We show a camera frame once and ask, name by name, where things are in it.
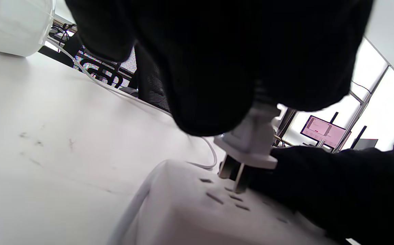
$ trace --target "socket hole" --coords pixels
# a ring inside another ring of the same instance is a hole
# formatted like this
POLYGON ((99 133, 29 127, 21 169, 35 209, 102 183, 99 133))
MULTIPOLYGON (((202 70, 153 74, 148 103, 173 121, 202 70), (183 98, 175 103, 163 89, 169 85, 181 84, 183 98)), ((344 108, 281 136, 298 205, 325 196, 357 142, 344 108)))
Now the socket hole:
POLYGON ((236 196, 234 196, 234 195, 228 195, 231 199, 235 199, 235 200, 238 200, 238 201, 243 201, 241 198, 239 198, 239 197, 236 197, 236 196))
POLYGON ((221 199, 219 199, 219 198, 217 198, 216 196, 210 194, 209 192, 206 192, 206 195, 207 195, 208 197, 212 198, 212 199, 213 199, 214 201, 216 201, 217 203, 219 203, 219 204, 224 204, 224 202, 223 202, 221 199))
POLYGON ((210 179, 200 179, 200 181, 203 183, 213 183, 210 179))
POLYGON ((284 219, 284 218, 277 217, 277 220, 279 220, 280 222, 283 222, 283 223, 285 223, 285 224, 288 224, 288 223, 289 223, 289 222, 288 222, 286 219, 284 219))
POLYGON ((236 204, 235 206, 237 206, 238 208, 242 208, 243 210, 250 211, 250 209, 247 208, 246 206, 242 206, 242 205, 239 205, 239 204, 236 204))

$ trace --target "computer monitor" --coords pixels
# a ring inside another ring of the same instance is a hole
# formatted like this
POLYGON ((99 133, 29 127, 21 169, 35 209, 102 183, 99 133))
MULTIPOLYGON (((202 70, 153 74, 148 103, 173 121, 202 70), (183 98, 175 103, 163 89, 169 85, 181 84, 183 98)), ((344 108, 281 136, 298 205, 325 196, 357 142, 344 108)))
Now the computer monitor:
MULTIPOLYGON (((300 133, 314 141, 324 140, 324 145, 334 149, 344 135, 345 129, 318 117, 310 116, 300 133)), ((345 138, 343 144, 345 144, 350 134, 351 132, 345 138)))
POLYGON ((353 149, 362 150, 376 147, 379 140, 376 138, 360 138, 353 149))

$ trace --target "desk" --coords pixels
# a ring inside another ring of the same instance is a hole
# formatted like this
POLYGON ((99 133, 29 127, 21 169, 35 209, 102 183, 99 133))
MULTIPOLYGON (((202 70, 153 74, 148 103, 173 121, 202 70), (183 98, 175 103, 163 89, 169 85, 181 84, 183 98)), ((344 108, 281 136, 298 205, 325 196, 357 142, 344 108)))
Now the desk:
POLYGON ((105 244, 169 158, 213 162, 162 112, 42 54, 0 54, 0 245, 105 244))

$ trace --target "white object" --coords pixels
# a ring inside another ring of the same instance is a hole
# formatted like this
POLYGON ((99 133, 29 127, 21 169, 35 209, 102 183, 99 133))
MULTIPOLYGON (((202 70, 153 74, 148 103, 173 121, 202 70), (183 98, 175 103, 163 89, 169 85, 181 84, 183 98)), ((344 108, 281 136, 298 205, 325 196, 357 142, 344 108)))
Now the white object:
POLYGON ((169 160, 122 245, 335 245, 301 215, 234 182, 169 160))
POLYGON ((106 244, 170 158, 212 162, 170 116, 43 54, 0 53, 0 245, 106 244))
POLYGON ((29 56, 46 40, 55 0, 0 0, 0 52, 29 56))
POLYGON ((277 107, 254 104, 244 120, 231 132, 217 136, 214 143, 227 155, 247 166, 275 169, 277 159, 269 155, 274 142, 271 121, 280 115, 277 107))

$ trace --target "person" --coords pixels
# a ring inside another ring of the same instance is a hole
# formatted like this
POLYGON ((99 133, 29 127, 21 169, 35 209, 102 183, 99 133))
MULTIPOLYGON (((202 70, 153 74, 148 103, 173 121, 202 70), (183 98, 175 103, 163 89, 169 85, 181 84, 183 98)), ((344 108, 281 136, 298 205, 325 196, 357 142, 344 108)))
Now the person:
MULTIPOLYGON (((159 67, 178 127, 211 136, 236 127, 256 101, 302 111, 340 101, 373 0, 66 3, 95 55, 124 61, 137 40, 159 67)), ((336 241, 394 244, 394 149, 330 154, 295 146, 271 155, 277 168, 259 171, 251 188, 336 241)))

